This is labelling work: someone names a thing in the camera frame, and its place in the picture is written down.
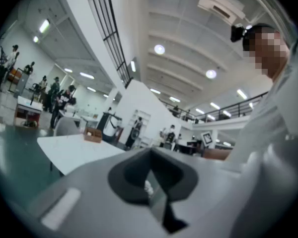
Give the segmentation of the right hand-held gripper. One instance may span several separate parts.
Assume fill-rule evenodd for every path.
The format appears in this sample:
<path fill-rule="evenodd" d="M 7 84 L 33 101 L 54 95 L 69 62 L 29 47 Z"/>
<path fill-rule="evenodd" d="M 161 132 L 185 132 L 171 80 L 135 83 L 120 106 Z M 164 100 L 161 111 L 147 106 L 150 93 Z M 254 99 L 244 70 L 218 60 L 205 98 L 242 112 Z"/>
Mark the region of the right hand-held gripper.
<path fill-rule="evenodd" d="M 201 133 L 201 141 L 204 148 L 208 148 L 212 143 L 212 133 L 210 131 L 204 131 Z"/>

